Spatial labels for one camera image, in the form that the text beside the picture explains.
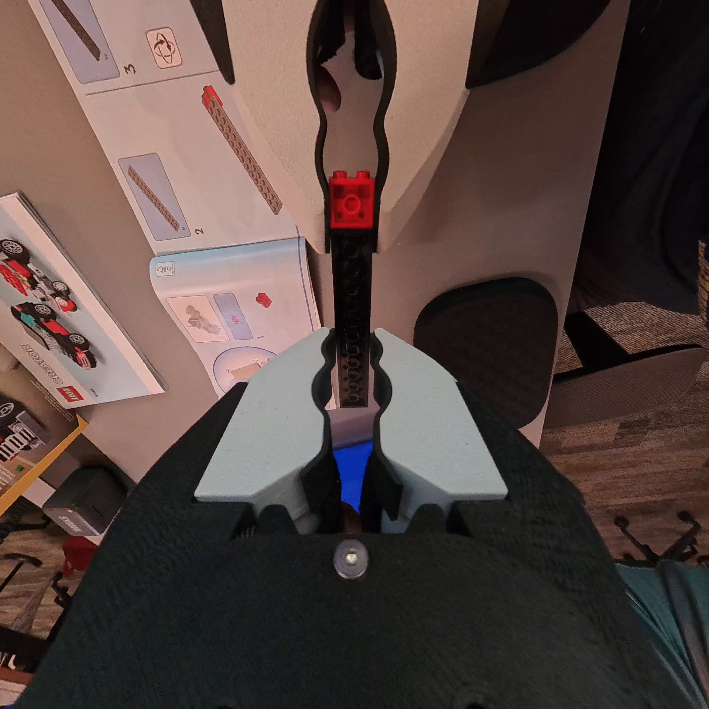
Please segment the black chair base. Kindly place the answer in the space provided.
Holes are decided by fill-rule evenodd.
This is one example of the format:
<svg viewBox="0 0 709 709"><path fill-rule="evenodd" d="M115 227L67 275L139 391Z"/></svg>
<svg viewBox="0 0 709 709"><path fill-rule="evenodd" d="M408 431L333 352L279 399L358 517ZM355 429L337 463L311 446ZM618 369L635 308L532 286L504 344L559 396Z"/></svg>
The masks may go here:
<svg viewBox="0 0 709 709"><path fill-rule="evenodd" d="M614 527L625 543L616 562L636 568L653 568L660 562L702 565L708 558L701 552L703 526L688 510L674 513L674 520L641 523L617 515Z"/></svg>

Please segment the black long building plate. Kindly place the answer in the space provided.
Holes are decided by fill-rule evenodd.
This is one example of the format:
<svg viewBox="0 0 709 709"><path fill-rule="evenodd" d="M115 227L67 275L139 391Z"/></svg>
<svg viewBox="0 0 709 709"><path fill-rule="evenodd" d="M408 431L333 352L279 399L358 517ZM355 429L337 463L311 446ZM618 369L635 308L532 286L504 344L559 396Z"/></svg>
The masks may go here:
<svg viewBox="0 0 709 709"><path fill-rule="evenodd" d="M363 229L332 229L333 302L340 407L369 404L369 335L371 268L376 233Z"/></svg>

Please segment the red building brick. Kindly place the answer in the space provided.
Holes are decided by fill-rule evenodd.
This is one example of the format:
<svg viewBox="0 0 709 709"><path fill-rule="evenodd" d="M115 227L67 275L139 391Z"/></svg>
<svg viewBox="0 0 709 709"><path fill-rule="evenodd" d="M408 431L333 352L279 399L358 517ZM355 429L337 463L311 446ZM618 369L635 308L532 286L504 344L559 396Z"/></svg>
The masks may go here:
<svg viewBox="0 0 709 709"><path fill-rule="evenodd" d="M331 229L373 229L375 180L369 171L357 171L351 177L344 170L335 170L328 187Z"/></svg>

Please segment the blue plastic bin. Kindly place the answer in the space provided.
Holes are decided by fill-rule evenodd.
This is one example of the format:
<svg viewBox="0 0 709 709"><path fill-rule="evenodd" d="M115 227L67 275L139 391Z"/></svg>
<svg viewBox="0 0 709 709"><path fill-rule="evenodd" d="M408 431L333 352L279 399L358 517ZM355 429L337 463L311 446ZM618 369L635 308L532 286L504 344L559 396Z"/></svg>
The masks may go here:
<svg viewBox="0 0 709 709"><path fill-rule="evenodd" d="M359 512L364 474L372 451L371 440L333 450L341 480L341 500L356 512Z"/></svg>

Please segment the car cover instruction booklet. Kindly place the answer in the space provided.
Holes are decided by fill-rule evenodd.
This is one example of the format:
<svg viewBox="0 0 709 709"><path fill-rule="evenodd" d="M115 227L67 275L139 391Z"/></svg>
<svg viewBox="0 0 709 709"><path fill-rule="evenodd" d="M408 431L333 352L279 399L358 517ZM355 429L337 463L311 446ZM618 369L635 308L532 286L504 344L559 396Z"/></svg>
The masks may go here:
<svg viewBox="0 0 709 709"><path fill-rule="evenodd" d="M166 391L21 193L1 197L1 344L66 409Z"/></svg>

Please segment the teal cloth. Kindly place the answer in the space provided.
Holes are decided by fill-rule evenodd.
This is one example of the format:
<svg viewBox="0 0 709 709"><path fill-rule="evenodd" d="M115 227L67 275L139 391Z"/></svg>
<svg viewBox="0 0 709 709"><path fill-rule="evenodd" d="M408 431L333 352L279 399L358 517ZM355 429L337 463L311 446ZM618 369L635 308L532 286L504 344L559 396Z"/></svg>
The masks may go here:
<svg viewBox="0 0 709 709"><path fill-rule="evenodd" d="M616 563L655 654L692 708L708 707L708 558L700 561Z"/></svg>

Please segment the red object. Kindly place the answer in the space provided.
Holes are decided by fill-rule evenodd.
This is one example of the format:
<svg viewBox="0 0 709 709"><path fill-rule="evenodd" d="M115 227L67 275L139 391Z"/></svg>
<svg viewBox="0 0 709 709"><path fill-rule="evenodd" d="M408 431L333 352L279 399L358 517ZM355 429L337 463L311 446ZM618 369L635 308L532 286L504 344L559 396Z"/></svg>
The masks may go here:
<svg viewBox="0 0 709 709"><path fill-rule="evenodd" d="M68 536L62 544L62 577L68 579L74 573L84 573L98 548L98 544L86 537Z"/></svg>

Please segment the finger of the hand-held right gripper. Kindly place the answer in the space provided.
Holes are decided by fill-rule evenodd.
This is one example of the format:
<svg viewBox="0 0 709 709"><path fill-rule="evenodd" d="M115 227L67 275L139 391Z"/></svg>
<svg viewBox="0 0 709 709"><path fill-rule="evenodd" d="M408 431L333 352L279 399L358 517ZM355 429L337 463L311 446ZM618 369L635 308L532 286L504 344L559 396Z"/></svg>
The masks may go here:
<svg viewBox="0 0 709 709"><path fill-rule="evenodd" d="M383 116L388 169L379 199L377 251L393 246L418 208L464 108L477 1L384 1L394 53Z"/></svg>
<svg viewBox="0 0 709 709"><path fill-rule="evenodd" d="M262 172L298 230L326 251L325 204L316 170L321 114L308 75L316 1L223 1L235 102Z"/></svg>

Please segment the yellow toy set box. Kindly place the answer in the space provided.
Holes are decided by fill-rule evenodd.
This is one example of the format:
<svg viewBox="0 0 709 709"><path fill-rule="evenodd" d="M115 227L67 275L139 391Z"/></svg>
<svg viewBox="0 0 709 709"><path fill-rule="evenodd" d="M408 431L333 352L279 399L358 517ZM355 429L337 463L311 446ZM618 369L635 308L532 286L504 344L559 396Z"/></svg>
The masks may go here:
<svg viewBox="0 0 709 709"><path fill-rule="evenodd" d="M23 403L19 395L1 394L1 514L86 427L81 416L42 395Z"/></svg>

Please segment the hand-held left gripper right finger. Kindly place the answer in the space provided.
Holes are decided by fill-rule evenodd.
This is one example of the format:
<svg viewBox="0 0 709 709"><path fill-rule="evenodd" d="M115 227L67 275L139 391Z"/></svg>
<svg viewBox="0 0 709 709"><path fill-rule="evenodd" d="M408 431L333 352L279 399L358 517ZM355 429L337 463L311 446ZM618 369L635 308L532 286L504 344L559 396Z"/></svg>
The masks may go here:
<svg viewBox="0 0 709 709"><path fill-rule="evenodd" d="M425 504L502 501L508 486L456 379L382 328L374 331L374 453L382 532L403 532Z"/></svg>

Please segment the grey rounded base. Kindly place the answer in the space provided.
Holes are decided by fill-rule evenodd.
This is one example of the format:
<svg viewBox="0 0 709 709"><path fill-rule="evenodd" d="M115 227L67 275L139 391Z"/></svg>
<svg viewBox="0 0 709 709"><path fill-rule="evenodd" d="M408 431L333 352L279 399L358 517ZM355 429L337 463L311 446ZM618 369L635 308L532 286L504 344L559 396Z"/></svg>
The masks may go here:
<svg viewBox="0 0 709 709"><path fill-rule="evenodd" d="M623 363L555 374L546 429L566 428L651 412L683 398L706 359L699 345L629 355Z"/></svg>

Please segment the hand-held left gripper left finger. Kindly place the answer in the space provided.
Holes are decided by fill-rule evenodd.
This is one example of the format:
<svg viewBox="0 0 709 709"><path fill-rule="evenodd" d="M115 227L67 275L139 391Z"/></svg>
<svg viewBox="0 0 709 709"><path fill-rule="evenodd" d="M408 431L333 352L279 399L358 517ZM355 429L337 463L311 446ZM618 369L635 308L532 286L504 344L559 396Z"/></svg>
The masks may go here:
<svg viewBox="0 0 709 709"><path fill-rule="evenodd" d="M194 492L199 502L287 509L300 531L332 531L332 330L321 328L248 381Z"/></svg>

